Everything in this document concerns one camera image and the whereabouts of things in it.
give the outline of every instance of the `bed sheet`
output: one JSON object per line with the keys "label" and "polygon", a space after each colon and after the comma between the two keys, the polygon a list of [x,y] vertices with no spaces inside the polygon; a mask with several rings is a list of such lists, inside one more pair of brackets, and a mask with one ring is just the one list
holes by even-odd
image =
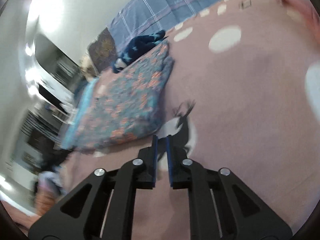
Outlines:
{"label": "bed sheet", "polygon": [[[221,0],[168,31],[175,59],[164,90],[167,123],[188,101],[188,156],[230,168],[296,232],[320,196],[320,126],[305,92],[320,48],[303,21],[275,0]],[[96,168],[118,169],[151,145],[145,138],[99,152],[74,152],[68,190]],[[137,191],[132,239],[189,239],[188,193],[170,189],[165,157],[156,187]]]}
{"label": "bed sheet", "polygon": [[219,0],[131,0],[108,26],[118,54],[138,35],[169,30]]}

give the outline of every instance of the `blanket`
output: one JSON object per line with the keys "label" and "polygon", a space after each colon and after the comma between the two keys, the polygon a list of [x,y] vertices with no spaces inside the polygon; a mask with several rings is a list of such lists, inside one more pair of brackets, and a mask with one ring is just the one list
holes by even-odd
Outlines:
{"label": "blanket", "polygon": [[118,54],[138,35],[169,30],[219,0],[131,0],[108,26]]}
{"label": "blanket", "polygon": [[60,134],[60,136],[61,136],[61,142],[60,142],[61,149],[70,149],[76,145],[75,144],[76,131],[79,127],[79,124],[81,122],[83,115],[86,113],[86,111],[90,105],[90,102],[92,99],[93,89],[94,89],[94,86],[98,80],[99,80],[99,78],[94,78],[89,84],[87,84],[86,88],[84,89],[84,92],[82,94],[81,100],[78,105],[78,112],[76,114],[74,123],[68,126],[68,128],[64,134]]}
{"label": "blanket", "polygon": [[165,31],[159,31],[152,35],[144,35],[134,37],[121,54],[120,58],[113,63],[113,73],[119,73],[125,67],[136,61],[138,58],[146,54],[155,46],[160,44],[164,39]]}
{"label": "blanket", "polygon": [[163,124],[160,95],[173,60],[169,43],[162,42],[118,74],[93,100],[77,131],[80,149],[121,144],[154,133]]}

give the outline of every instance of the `pink fabric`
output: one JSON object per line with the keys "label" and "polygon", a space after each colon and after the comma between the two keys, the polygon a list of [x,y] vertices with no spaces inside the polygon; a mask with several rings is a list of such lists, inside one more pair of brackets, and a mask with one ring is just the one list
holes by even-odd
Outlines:
{"label": "pink fabric", "polygon": [[296,9],[303,15],[308,28],[313,32],[315,38],[320,43],[320,18],[310,0],[277,0],[284,6]]}
{"label": "pink fabric", "polygon": [[[241,10],[243,1],[218,2],[209,15],[168,31],[175,65],[164,90],[166,119],[195,100],[190,158],[213,170],[229,167],[296,232],[320,198],[320,126],[305,93],[305,75],[320,60],[320,47],[275,0],[251,0]],[[218,15],[222,4],[227,10]],[[212,52],[211,38],[228,26],[241,30],[240,42]],[[174,41],[191,27],[185,39]],[[69,189],[96,168],[120,168],[150,145],[145,138],[106,148],[102,157],[73,153],[66,163]],[[137,192],[132,240],[190,238],[187,191],[170,189],[164,166],[154,190]]]}

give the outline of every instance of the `metal screw head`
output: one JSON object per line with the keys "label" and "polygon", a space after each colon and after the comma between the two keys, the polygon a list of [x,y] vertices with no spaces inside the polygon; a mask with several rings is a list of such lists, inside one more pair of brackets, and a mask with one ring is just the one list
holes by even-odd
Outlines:
{"label": "metal screw head", "polygon": [[230,170],[228,168],[222,168],[220,173],[224,176],[228,176],[230,174]]}
{"label": "metal screw head", "polygon": [[193,161],[190,160],[190,159],[184,159],[184,160],[182,161],[182,164],[183,164],[183,165],[186,165],[186,166],[190,166],[192,163],[193,163]]}
{"label": "metal screw head", "polygon": [[105,173],[104,169],[96,169],[96,170],[94,171],[94,174],[95,174],[96,176],[102,176],[104,173]]}
{"label": "metal screw head", "polygon": [[132,161],[132,163],[133,163],[133,165],[135,165],[135,166],[140,166],[140,165],[143,164],[143,160],[142,160],[142,159],[134,159],[134,160]]}

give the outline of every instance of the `dark blue star blanket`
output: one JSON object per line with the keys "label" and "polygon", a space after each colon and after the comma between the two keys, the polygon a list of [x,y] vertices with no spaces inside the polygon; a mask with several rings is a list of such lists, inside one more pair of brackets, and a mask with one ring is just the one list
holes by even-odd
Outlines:
{"label": "dark blue star blanket", "polygon": [[[121,54],[120,59],[129,66],[131,63],[135,62],[138,58],[161,43],[164,40],[164,36],[165,31],[161,30],[151,35],[134,37]],[[116,67],[115,63],[112,64],[112,67],[114,73],[119,73],[123,70],[122,67]]]}

